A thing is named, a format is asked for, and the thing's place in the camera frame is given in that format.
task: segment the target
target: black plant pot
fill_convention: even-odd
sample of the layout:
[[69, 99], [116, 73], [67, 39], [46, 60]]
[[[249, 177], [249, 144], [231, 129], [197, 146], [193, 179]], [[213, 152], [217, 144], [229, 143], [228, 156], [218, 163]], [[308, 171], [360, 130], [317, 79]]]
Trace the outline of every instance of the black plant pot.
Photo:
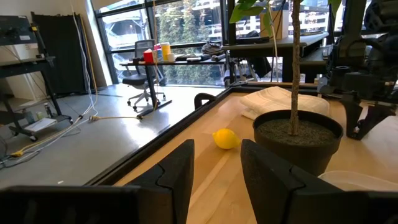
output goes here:
[[299, 120], [313, 122], [329, 129], [335, 134], [336, 138], [322, 145], [298, 146], [277, 142], [260, 133], [257, 128], [267, 121], [290, 119], [290, 110], [280, 110], [262, 114], [254, 120], [254, 139], [259, 145], [264, 146], [278, 156], [318, 176], [324, 173], [331, 156], [337, 151], [341, 137], [343, 136], [343, 128], [334, 119], [318, 113], [298, 111], [298, 118]]

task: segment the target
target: yellow cable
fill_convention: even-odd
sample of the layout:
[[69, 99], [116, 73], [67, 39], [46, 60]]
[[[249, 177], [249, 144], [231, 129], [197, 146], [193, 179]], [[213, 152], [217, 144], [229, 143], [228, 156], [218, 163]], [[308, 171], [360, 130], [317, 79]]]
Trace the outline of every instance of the yellow cable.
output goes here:
[[[153, 8], [153, 11], [154, 11], [154, 15], [156, 15], [156, 3], [155, 3], [155, 1], [153, 1], [153, 7], [152, 8]], [[155, 21], [154, 21], [154, 27], [155, 27], [155, 45], [156, 45], [157, 44], [156, 18], [155, 18]], [[155, 60], [155, 77], [156, 77], [156, 84], [157, 84], [157, 91], [158, 91], [159, 90], [159, 74], [157, 73], [157, 70], [158, 70], [158, 67], [157, 67], [157, 57], [156, 57], [156, 60]], [[98, 120], [101, 120], [101, 119], [123, 119], [123, 118], [142, 119], [142, 118], [148, 118], [148, 117], [152, 116], [153, 112], [156, 109], [157, 109], [157, 99], [155, 101], [154, 110], [150, 114], [145, 115], [145, 116], [140, 116], [140, 117], [137, 117], [137, 116], [108, 116], [108, 117], [90, 116], [89, 120], [90, 121], [98, 121]]]
[[[97, 101], [98, 101], [98, 89], [97, 89], [97, 84], [96, 84], [96, 80], [95, 80], [95, 77], [94, 77], [93, 62], [92, 62], [92, 60], [91, 60], [90, 48], [89, 48], [89, 46], [88, 46], [87, 35], [86, 35], [86, 29], [85, 29], [85, 26], [84, 26], [84, 24], [83, 24], [83, 21], [81, 21], [81, 25], [82, 25], [82, 27], [83, 27], [83, 33], [84, 33], [84, 35], [85, 35], [85, 43], [86, 43], [86, 46], [87, 46], [88, 60], [90, 60], [91, 77], [92, 77], [92, 80], [93, 80], [93, 83], [94, 83], [94, 89], [95, 89], [95, 95], [96, 95], [96, 97], [95, 97], [95, 102], [94, 102], [94, 104], [93, 104], [93, 106], [92, 106], [92, 107], [94, 107], [94, 105], [95, 105], [95, 104], [97, 103]], [[77, 122], [79, 122], [79, 120], [81, 120], [80, 117], [74, 122], [73, 125], [77, 124]], [[24, 155], [24, 152], [25, 152], [26, 150], [28, 150], [28, 149], [30, 149], [30, 148], [32, 148], [32, 147], [34, 147], [34, 146], [37, 146], [37, 145], [39, 145], [39, 144], [42, 144], [43, 142], [47, 142], [48, 140], [50, 140], [50, 139], [52, 139], [52, 138], [54, 138], [54, 137], [57, 137], [57, 136], [63, 134], [65, 131], [67, 131], [68, 128], [70, 128], [70, 126], [67, 127], [67, 128], [65, 128], [65, 129], [63, 129], [63, 130], [60, 131], [60, 132], [57, 132], [57, 133], [51, 135], [50, 137], [45, 138], [44, 140], [41, 140], [41, 141], [39, 141], [39, 142], [35, 142], [35, 143], [33, 143], [33, 144], [29, 144], [28, 146], [23, 147], [22, 149], [18, 150], [17, 152], [12, 153], [11, 156], [14, 156], [14, 157], [23, 156], [23, 155]]]
[[[81, 120], [81, 118], [78, 118], [78, 119], [74, 122], [73, 125], [77, 124], [77, 122], [79, 122], [79, 120]], [[24, 152], [25, 152], [26, 150], [28, 150], [28, 149], [30, 149], [30, 148], [32, 148], [32, 147], [34, 147], [34, 146], [37, 146], [37, 145], [39, 145], [39, 144], [42, 144], [43, 142], [46, 142], [46, 141], [48, 141], [48, 140], [50, 140], [50, 139], [52, 139], [52, 138], [54, 138], [54, 137], [57, 137], [57, 136], [59, 136], [60, 134], [63, 134], [68, 128], [70, 128], [70, 126], [67, 127], [67, 128], [65, 128], [65, 129], [63, 129], [62, 131], [59, 131], [59, 132], [57, 132], [57, 133], [51, 135], [50, 137], [45, 138], [44, 140], [41, 140], [41, 141], [39, 141], [39, 142], [35, 142], [35, 143], [33, 143], [33, 144], [29, 144], [29, 145], [23, 147], [22, 149], [20, 149], [20, 150], [14, 152], [14, 153], [12, 153], [11, 156], [14, 156], [14, 157], [23, 156], [23, 155], [24, 155]]]

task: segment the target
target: lemon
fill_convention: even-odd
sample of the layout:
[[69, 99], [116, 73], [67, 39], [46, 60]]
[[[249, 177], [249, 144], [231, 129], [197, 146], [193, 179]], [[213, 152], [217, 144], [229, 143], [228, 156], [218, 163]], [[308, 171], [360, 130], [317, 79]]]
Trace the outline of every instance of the lemon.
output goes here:
[[223, 128], [213, 133], [216, 145], [222, 149], [232, 149], [241, 143], [237, 135], [228, 128]]

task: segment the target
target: yellow bottle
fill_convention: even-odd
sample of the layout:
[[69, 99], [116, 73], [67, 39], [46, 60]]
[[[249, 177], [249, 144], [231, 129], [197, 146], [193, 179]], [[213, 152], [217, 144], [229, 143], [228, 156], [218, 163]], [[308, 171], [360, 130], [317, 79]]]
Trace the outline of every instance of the yellow bottle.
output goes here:
[[213, 133], [216, 145], [222, 149], [232, 149], [241, 143], [237, 135], [228, 128], [223, 128]]
[[162, 54], [163, 54], [163, 60], [166, 62], [167, 61], [167, 55], [172, 53], [172, 49], [170, 48], [170, 43], [160, 43], [160, 46], [162, 47]]

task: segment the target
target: gray floor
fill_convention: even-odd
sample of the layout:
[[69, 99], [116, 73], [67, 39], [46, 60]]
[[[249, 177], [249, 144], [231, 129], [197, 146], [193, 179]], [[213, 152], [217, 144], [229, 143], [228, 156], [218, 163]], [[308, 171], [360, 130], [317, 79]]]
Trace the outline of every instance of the gray floor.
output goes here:
[[[11, 185], [83, 185], [191, 113], [194, 110], [193, 98], [197, 93], [217, 95], [223, 89], [168, 86], [164, 88], [164, 91], [167, 99], [173, 100], [173, 102], [157, 110], [149, 118], [142, 121], [106, 119], [84, 123], [79, 126], [81, 130], [70, 131], [71, 136], [61, 138], [46, 147], [31, 161], [1, 169], [0, 188]], [[141, 90], [128, 88], [126, 85], [111, 86], [107, 90], [101, 91], [95, 107], [99, 111], [98, 116], [135, 116], [137, 113], [128, 107], [126, 102], [128, 97], [140, 92]], [[89, 98], [87, 95], [69, 96], [58, 99], [58, 103], [63, 114], [76, 119], [78, 114], [84, 112], [88, 107]], [[138, 106], [138, 110], [143, 110], [148, 105], [143, 100]], [[42, 103], [30, 107], [28, 110], [33, 113], [41, 111], [45, 114]], [[66, 121], [58, 123], [37, 136], [39, 140], [43, 140], [68, 125], [69, 123]], [[17, 137], [12, 137], [7, 126], [0, 128], [0, 136], [6, 139], [9, 153], [31, 144], [27, 136], [20, 134]], [[0, 145], [0, 156], [3, 154], [4, 149]]]

